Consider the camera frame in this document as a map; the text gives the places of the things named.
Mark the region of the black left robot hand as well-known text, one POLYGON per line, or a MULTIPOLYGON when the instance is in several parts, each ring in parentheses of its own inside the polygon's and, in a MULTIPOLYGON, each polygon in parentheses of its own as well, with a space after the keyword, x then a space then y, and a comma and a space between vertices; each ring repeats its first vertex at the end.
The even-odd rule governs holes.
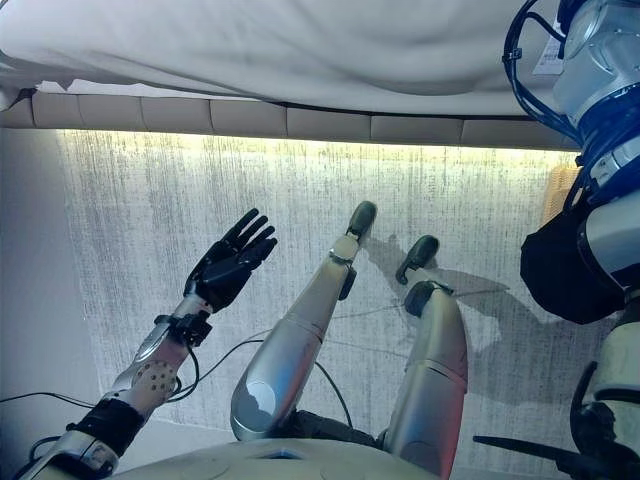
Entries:
POLYGON ((231 305, 276 246, 274 233, 268 217, 257 208, 246 212, 194 266, 183 296, 199 297, 212 313, 231 305))

